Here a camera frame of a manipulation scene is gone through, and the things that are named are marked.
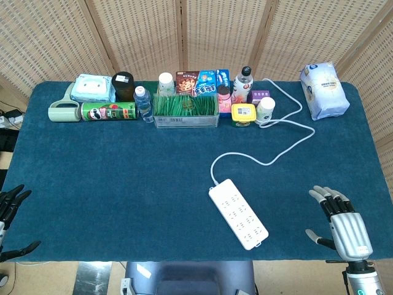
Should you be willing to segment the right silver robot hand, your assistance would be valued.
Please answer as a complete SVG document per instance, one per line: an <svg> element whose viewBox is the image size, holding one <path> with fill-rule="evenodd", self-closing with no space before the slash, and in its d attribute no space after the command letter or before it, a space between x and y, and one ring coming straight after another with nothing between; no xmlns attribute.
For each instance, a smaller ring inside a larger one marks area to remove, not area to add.
<svg viewBox="0 0 393 295"><path fill-rule="evenodd" d="M350 199L329 187L314 186L309 195L317 200L329 222L332 239L323 238L311 229L306 235L316 244L337 251L347 262L363 261L373 253L364 220Z"/></svg>

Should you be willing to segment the white power strip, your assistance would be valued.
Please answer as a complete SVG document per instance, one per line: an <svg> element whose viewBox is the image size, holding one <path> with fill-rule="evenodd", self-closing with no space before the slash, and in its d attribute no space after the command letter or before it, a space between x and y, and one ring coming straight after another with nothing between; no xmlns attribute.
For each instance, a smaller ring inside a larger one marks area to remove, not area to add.
<svg viewBox="0 0 393 295"><path fill-rule="evenodd" d="M269 236L232 180L210 188L209 196L245 250L259 247Z"/></svg>

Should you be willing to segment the green Pringles can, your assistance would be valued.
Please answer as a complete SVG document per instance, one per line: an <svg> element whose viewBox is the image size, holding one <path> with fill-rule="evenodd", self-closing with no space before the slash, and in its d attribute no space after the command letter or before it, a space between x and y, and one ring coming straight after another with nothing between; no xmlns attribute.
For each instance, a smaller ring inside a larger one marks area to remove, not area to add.
<svg viewBox="0 0 393 295"><path fill-rule="evenodd" d="M84 121L136 120L138 118L135 102L82 103L80 113Z"/></svg>

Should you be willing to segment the wet wipes pack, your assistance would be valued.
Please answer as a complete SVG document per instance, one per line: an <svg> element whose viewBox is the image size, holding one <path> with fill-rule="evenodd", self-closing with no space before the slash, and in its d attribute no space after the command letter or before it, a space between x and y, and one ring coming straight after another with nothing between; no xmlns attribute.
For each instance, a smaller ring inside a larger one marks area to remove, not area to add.
<svg viewBox="0 0 393 295"><path fill-rule="evenodd" d="M113 103L115 90L112 78L92 74L80 74L71 90L71 99L79 103Z"/></svg>

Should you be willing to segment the paper cup with dark print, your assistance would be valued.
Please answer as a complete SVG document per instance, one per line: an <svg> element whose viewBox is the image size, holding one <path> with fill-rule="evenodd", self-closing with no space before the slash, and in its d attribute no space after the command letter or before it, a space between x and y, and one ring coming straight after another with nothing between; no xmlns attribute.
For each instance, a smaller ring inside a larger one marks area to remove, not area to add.
<svg viewBox="0 0 393 295"><path fill-rule="evenodd" d="M262 98L256 107L256 120L258 125L266 124L272 116L275 108L275 101L271 97Z"/></svg>

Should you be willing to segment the yellow lid container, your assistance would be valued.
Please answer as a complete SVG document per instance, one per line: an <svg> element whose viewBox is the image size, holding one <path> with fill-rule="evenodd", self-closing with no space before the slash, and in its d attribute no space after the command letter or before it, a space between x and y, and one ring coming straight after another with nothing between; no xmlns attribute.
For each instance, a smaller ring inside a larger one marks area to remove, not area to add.
<svg viewBox="0 0 393 295"><path fill-rule="evenodd" d="M231 108L232 125L234 127L247 127L255 122L257 113L253 104L237 103Z"/></svg>

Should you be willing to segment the purple box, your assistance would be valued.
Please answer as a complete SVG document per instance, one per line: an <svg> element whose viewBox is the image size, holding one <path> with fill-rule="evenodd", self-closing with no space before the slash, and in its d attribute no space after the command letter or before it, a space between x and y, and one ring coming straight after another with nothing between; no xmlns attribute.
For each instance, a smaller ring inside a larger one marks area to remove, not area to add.
<svg viewBox="0 0 393 295"><path fill-rule="evenodd" d="M265 97L270 97L269 90L251 90L247 96L247 103L257 106Z"/></svg>

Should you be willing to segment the blue table mat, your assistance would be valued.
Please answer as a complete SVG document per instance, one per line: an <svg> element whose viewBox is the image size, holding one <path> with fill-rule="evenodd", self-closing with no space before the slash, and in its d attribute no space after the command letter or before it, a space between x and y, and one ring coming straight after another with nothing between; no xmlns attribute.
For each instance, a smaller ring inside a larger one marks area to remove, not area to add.
<svg viewBox="0 0 393 295"><path fill-rule="evenodd" d="M47 110L67 82L34 88L3 188L32 191L7 231L5 250L39 240L28 261L336 259L313 243L330 238L309 195L327 186L362 215L373 258L393 258L393 203L360 95L340 117L261 129L156 128L142 120L54 123ZM226 179L269 236L245 250L209 196Z"/></svg>

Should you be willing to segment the small water bottle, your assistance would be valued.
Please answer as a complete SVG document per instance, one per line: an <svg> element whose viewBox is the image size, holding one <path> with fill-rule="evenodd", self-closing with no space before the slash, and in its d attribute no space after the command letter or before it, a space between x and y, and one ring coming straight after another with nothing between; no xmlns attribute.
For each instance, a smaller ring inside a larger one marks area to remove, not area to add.
<svg viewBox="0 0 393 295"><path fill-rule="evenodd" d="M147 123L153 123L154 118L149 91L143 86L137 86L134 90L134 100L143 120Z"/></svg>

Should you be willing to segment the white bottle with black cap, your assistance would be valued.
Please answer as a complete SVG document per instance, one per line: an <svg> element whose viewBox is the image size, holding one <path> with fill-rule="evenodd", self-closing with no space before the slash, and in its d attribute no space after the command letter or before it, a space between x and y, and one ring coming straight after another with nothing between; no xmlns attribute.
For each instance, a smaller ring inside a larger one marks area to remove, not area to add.
<svg viewBox="0 0 393 295"><path fill-rule="evenodd" d="M247 97L253 85L252 69L244 66L233 81L232 104L247 103Z"/></svg>

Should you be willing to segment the blue Oreo box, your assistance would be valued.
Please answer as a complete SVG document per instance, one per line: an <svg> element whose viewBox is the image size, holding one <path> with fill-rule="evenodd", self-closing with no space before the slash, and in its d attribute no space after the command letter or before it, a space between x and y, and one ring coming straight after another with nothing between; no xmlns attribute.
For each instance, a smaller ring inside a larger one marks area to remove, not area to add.
<svg viewBox="0 0 393 295"><path fill-rule="evenodd" d="M230 72L228 69L216 69L216 87L220 86L230 88Z"/></svg>

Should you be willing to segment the clear box of green packets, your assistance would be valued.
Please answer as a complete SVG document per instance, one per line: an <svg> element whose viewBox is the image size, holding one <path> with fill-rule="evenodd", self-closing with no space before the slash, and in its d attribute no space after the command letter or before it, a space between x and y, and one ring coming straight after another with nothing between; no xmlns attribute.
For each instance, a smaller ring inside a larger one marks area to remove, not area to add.
<svg viewBox="0 0 393 295"><path fill-rule="evenodd" d="M153 117L157 128L210 128L219 122L217 94L206 96L153 95Z"/></svg>

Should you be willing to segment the blue cookie box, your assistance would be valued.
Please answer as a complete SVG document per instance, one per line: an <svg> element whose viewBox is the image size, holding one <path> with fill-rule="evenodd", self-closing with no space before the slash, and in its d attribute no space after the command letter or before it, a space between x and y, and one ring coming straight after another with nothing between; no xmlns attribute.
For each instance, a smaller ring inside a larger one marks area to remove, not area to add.
<svg viewBox="0 0 393 295"><path fill-rule="evenodd" d="M213 95L217 92L216 72L213 70L199 71L195 86L192 90L193 96Z"/></svg>

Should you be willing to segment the brown chocolate snack box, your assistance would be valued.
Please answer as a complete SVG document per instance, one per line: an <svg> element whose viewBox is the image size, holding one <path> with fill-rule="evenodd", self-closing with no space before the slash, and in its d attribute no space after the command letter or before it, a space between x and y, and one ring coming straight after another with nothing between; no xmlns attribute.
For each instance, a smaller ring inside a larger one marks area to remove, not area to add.
<svg viewBox="0 0 393 295"><path fill-rule="evenodd" d="M176 93L179 95L196 96L199 71L177 71L176 72Z"/></svg>

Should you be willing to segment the wooden woven folding screen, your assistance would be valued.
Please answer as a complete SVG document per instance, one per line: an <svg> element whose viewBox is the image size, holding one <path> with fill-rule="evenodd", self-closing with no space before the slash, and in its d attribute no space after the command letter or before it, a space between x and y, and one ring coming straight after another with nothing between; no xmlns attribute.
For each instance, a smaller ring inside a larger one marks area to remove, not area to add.
<svg viewBox="0 0 393 295"><path fill-rule="evenodd" d="M294 80L313 61L358 88L374 142L393 141L393 0L0 0L0 104L83 71Z"/></svg>

